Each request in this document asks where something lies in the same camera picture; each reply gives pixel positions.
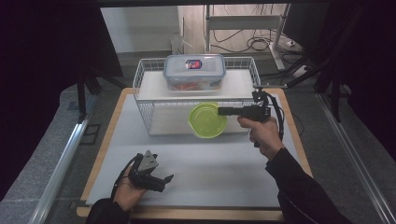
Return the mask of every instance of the gray floor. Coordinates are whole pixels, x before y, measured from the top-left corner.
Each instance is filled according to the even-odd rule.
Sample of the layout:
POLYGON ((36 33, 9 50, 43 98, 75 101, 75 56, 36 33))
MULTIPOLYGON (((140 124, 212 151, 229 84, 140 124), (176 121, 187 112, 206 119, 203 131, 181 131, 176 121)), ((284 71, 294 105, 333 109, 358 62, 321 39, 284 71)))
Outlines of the gray floor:
MULTIPOLYGON (((124 77, 120 80, 131 85, 139 58, 161 58, 166 54, 167 52, 157 52, 154 55, 152 53, 120 55, 124 73, 124 77)), ((255 55, 255 60, 259 73, 276 72, 269 54, 255 55)), ((271 77, 275 78, 268 79, 270 84, 279 84, 279 76, 271 77)), ((291 79, 293 77, 285 77, 284 82, 291 79)), ((78 146, 46 223, 83 223, 85 220, 77 216, 76 207, 84 206, 79 198, 121 91, 102 79, 99 81, 102 85, 102 92, 97 97, 89 127, 78 146)), ((312 88, 314 82, 315 77, 311 77, 296 87, 285 90, 314 178, 328 192, 340 211, 354 223, 382 223, 341 143, 334 134, 330 122, 325 117, 319 99, 312 88)), ((0 202, 1 223, 27 223, 29 221, 61 157, 78 119, 76 87, 65 90, 60 96, 60 101, 58 112, 35 154, 26 164, 5 199, 0 202)), ((340 115, 342 125, 359 151, 361 159, 387 199, 389 206, 395 209, 395 161, 359 121, 348 106, 347 98, 340 101, 340 115)), ((152 223, 160 222, 185 223, 173 220, 152 221, 152 223)))

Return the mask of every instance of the wire rack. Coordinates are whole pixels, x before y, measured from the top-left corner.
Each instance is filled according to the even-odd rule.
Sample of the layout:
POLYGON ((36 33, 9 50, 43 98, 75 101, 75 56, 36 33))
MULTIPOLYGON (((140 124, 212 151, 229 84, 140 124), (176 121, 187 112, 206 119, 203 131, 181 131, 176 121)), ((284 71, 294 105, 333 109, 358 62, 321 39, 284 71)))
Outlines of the wire rack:
MULTIPOLYGON (((136 70, 134 77, 134 98, 136 100, 138 109, 142 119, 146 125, 150 135, 158 134, 185 134, 192 133, 188 117, 191 110, 201 102, 217 102, 220 106, 242 107, 245 105, 252 105, 251 97, 248 98, 228 98, 224 99, 217 95, 210 96, 205 94, 205 97, 194 93, 194 95, 184 95, 182 98, 162 97, 161 99, 141 100, 139 97, 143 88, 142 85, 145 74, 157 73, 162 76, 165 59, 142 59, 136 70)), ((256 64, 251 57, 225 57, 224 64, 226 70, 240 70, 246 73, 251 80, 251 85, 260 85, 260 78, 257 72, 256 64)), ((151 80, 151 84, 159 85, 157 82, 151 80)), ((227 127, 223 133, 246 133, 247 130, 240 127, 236 119, 228 119, 227 127)))

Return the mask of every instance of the black curtain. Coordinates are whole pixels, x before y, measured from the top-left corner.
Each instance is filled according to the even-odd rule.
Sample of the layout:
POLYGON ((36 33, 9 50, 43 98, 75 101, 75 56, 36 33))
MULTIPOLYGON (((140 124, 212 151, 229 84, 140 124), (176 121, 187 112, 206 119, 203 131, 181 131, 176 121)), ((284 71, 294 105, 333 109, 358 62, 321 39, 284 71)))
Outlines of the black curtain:
MULTIPOLYGON (((321 33, 322 42, 334 34, 338 25, 345 23, 355 4, 330 4, 321 33)), ((367 1, 367 8, 337 56, 337 73, 341 82, 351 89, 348 102, 354 112, 396 160, 394 21, 395 13, 389 4, 367 1)), ((333 48, 340 34, 325 42, 322 49, 325 53, 314 60, 320 61, 323 58, 320 56, 327 56, 326 52, 333 48)))
POLYGON ((2 2, 0 19, 3 199, 78 73, 122 73, 99 7, 2 2))

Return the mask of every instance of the green bowl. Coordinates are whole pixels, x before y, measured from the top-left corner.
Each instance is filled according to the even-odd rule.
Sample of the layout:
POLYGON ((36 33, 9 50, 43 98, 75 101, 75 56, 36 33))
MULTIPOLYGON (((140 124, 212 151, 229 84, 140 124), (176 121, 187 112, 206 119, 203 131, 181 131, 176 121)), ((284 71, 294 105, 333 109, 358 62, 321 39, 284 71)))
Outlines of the green bowl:
POLYGON ((224 131, 227 126, 227 117, 219 116, 218 108, 217 103, 205 102, 191 110, 189 124, 196 136, 214 138, 224 131))

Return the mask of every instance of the cable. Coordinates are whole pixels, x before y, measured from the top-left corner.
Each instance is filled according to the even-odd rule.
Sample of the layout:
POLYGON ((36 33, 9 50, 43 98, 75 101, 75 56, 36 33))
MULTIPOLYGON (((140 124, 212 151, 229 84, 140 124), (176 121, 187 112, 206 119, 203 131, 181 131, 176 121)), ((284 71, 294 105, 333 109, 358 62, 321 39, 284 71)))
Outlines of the cable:
POLYGON ((302 130, 298 133, 298 135, 299 135, 299 136, 303 135, 303 133, 304 133, 304 131, 305 131, 305 126, 303 125, 303 122, 302 122, 301 119, 300 119, 297 115, 295 115, 293 112, 291 112, 291 114, 292 114, 295 118, 297 118, 297 120, 298 120, 298 121, 300 122, 300 124, 301 124, 302 130))

